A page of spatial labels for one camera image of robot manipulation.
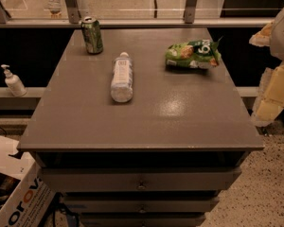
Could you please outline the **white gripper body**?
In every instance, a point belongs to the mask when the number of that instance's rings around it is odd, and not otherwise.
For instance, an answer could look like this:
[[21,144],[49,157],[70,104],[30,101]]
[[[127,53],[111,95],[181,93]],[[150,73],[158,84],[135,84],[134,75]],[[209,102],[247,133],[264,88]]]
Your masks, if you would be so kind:
[[277,14],[270,38],[271,55],[284,61],[284,8]]

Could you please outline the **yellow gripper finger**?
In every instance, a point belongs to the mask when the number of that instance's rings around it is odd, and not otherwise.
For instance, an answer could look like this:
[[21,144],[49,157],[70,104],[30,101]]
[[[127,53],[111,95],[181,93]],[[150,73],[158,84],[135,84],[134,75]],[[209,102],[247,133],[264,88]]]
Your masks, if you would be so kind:
[[258,47],[269,46],[273,23],[274,22],[268,23],[259,32],[254,34],[250,38],[249,44],[258,46]]
[[284,61],[275,69],[266,68],[261,76],[251,120],[266,127],[284,110]]

